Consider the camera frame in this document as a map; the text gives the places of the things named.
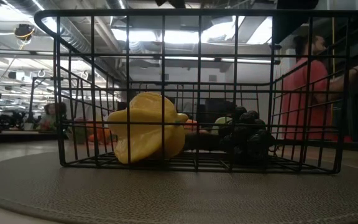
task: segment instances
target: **dark hair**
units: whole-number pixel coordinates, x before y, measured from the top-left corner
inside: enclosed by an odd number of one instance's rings
[[[317,40],[317,37],[314,35],[313,36],[313,43]],[[301,36],[298,35],[296,37],[294,37],[293,39],[293,43],[295,44],[295,53],[297,55],[302,55],[303,51],[305,49],[305,46],[308,44],[309,41],[309,36]]]
[[[47,114],[47,115],[49,115],[49,106],[50,105],[54,105],[54,103],[48,103],[47,105],[45,105],[44,106],[44,110],[45,110],[45,113]],[[58,104],[57,105],[57,108],[59,109],[59,112],[61,113],[61,114],[66,114],[66,112],[67,112],[67,108],[66,108],[66,104],[64,104],[64,103],[60,103],[60,104]]]

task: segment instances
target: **bunch of grapes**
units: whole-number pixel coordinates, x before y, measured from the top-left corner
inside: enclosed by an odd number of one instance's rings
[[[274,145],[274,137],[266,130],[266,124],[259,119],[256,111],[247,111],[243,106],[237,106],[234,113],[235,127],[228,121],[219,129],[221,148],[232,150],[234,161],[238,164],[261,161]]]

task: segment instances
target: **woven placemat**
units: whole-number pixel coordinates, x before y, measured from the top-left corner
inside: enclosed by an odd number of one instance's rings
[[[338,175],[62,168],[56,153],[0,162],[0,207],[63,223],[353,223],[358,169]]]

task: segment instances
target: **wire basket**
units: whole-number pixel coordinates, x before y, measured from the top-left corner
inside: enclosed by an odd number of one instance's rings
[[[99,52],[95,47],[95,29],[97,27],[95,20],[100,17],[126,16],[126,43],[125,49],[131,49],[129,41],[131,19],[137,16],[159,17],[161,42],[159,53],[134,53],[127,50],[125,53]],[[165,29],[167,21],[172,16],[188,16],[198,20],[198,41],[195,46],[198,48],[196,54],[170,54],[166,52]],[[230,54],[220,54],[219,52],[203,53],[202,43],[202,26],[204,17],[227,16],[234,18],[234,45]],[[288,55],[281,54],[275,44],[270,45],[268,54],[242,54],[239,52],[239,18],[241,17],[271,17],[273,24],[281,17],[292,19],[308,20],[309,43],[313,37],[313,21],[316,18],[332,17],[344,21],[343,38],[332,43],[328,49],[319,55]],[[57,33],[51,31],[43,22],[46,17],[54,17],[57,22]],[[64,26],[61,22],[64,19],[87,17],[90,21],[90,50],[89,52],[80,52],[76,47],[65,41],[63,33]],[[62,11],[41,11],[35,15],[37,25],[54,39],[54,84],[55,84],[55,102],[68,103],[68,119],[63,119],[62,114],[58,114],[58,146],[60,163],[65,167],[95,167],[95,168],[112,168],[112,169],[152,169],[152,170],[186,170],[186,171],[208,171],[208,172],[268,172],[268,173],[309,173],[309,174],[336,174],[341,170],[342,150],[344,143],[344,128],[346,124],[346,110],[341,109],[339,126],[331,125],[326,121],[324,115],[323,125],[312,126],[310,111],[315,108],[324,108],[325,111],[331,109],[333,103],[340,102],[341,108],[347,108],[348,83],[349,83],[349,45],[351,44],[351,34],[357,32],[352,28],[352,21],[358,18],[358,11],[287,11],[287,10],[202,10],[202,9],[144,9],[144,10],[62,10]],[[277,28],[273,26],[272,42],[275,42]],[[333,54],[333,50],[340,47],[343,50],[341,54]],[[312,46],[309,44],[308,49],[311,52]],[[192,60],[197,63],[196,82],[176,82],[166,80],[166,62],[177,57],[186,57],[185,60]],[[85,78],[82,74],[75,74],[71,71],[71,64],[74,58],[79,58],[91,67],[90,73]],[[122,58],[127,63],[125,78],[120,80],[114,78],[111,71],[108,72],[102,66],[102,58]],[[161,76],[158,80],[136,81],[131,79],[131,67],[129,62],[137,58],[158,60],[161,65]],[[268,60],[267,65],[270,67],[269,82],[265,83],[246,83],[238,81],[239,64],[251,59]],[[305,63],[301,64],[292,71],[281,76],[276,76],[275,70],[278,64],[282,64],[285,58],[307,58]],[[344,89],[343,91],[330,91],[329,79],[343,73],[339,71],[332,73],[320,80],[311,80],[310,65],[314,60],[326,60],[329,63],[332,59],[342,60],[344,72]],[[232,82],[212,82],[205,80],[201,76],[201,66],[205,63],[224,62],[232,64],[233,76]],[[305,74],[306,84],[299,86],[294,90],[284,90],[286,79],[301,67],[308,67]],[[101,75],[105,78],[104,85],[96,83],[96,77]],[[323,91],[314,89],[316,83],[325,80],[327,85]],[[130,100],[142,92],[157,92],[161,96],[167,96],[174,102],[175,109],[178,113],[187,113],[197,120],[197,123],[169,123],[165,121],[165,110],[161,110],[161,122],[133,122],[130,114]],[[320,94],[328,99],[330,94],[341,95],[340,100],[328,101],[319,104],[312,104],[313,96]],[[303,108],[297,110],[287,110],[283,103],[285,100],[291,101],[291,97],[298,95],[299,99],[305,97]],[[209,102],[211,105],[214,99],[217,101],[230,102],[231,105],[242,105],[248,110],[252,109],[264,117],[266,128],[273,136],[268,146],[257,146],[259,157],[248,157],[239,162],[240,155],[236,152],[235,147],[229,147],[221,144],[222,137],[205,133],[200,130],[212,127],[212,132],[227,127],[231,133],[238,127],[254,128],[255,124],[244,124],[236,122],[234,119],[231,123],[216,124],[212,119],[222,116],[234,117],[235,110],[213,111],[203,110],[203,103]],[[162,108],[167,104],[161,100]],[[124,122],[107,121],[103,115],[112,113],[117,110],[127,108],[127,119]],[[296,113],[297,118],[303,117],[301,124],[289,125],[284,121],[287,114]],[[127,164],[119,162],[114,148],[117,147],[117,140],[120,141],[122,136],[115,136],[110,132],[108,125],[124,124],[127,127]],[[162,150],[157,157],[148,157],[139,162],[131,162],[131,127],[132,125],[160,126],[161,127],[161,146]],[[186,135],[186,143],[181,153],[174,157],[167,158],[165,128],[167,126],[186,126],[188,129],[194,129],[194,132]],[[65,141],[67,129],[70,141]],[[309,139],[312,133],[319,133],[318,139]],[[337,139],[328,141],[327,135],[335,133]],[[94,139],[88,139],[81,136],[92,134]]]

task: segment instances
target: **person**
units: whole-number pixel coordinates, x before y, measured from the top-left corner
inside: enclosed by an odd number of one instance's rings
[[[58,110],[60,110],[63,115],[63,119],[66,115],[66,104],[61,103],[58,105]],[[56,131],[56,108],[54,103],[49,103],[44,106],[45,115],[42,116],[42,119],[39,122],[37,127],[40,131]]]
[[[311,54],[316,55],[326,50],[324,38],[321,36],[314,36],[312,38],[313,43],[311,45]],[[297,55],[308,54],[308,37],[298,36],[294,38],[295,52]],[[307,58],[298,59],[294,68],[307,62]],[[297,71],[293,72],[289,76],[283,79],[283,90],[289,91],[306,91],[306,79],[308,74],[308,66],[304,65]],[[326,91],[329,78],[324,78],[328,75],[328,71],[323,62],[319,60],[313,60],[310,66],[310,91]],[[352,84],[358,77],[358,66],[349,70],[349,83]],[[344,89],[344,75],[339,78],[333,79],[329,83],[329,91],[343,91]],[[323,104],[330,102],[341,97],[340,94],[327,94],[325,93],[310,93],[311,97],[308,101],[308,106]],[[282,122],[281,125],[286,126],[302,126],[304,125],[304,112],[305,112],[305,93],[284,93],[283,105],[282,105]],[[331,125],[331,111],[326,110],[325,105],[314,106],[308,110],[308,118],[310,124],[307,122],[307,126],[330,126]],[[307,134],[307,139],[321,139],[323,137],[322,128],[310,128],[310,132]],[[285,139],[302,139],[303,128],[285,127],[282,128],[284,132],[283,137]],[[324,133],[325,140],[336,140],[337,135],[333,133]]]

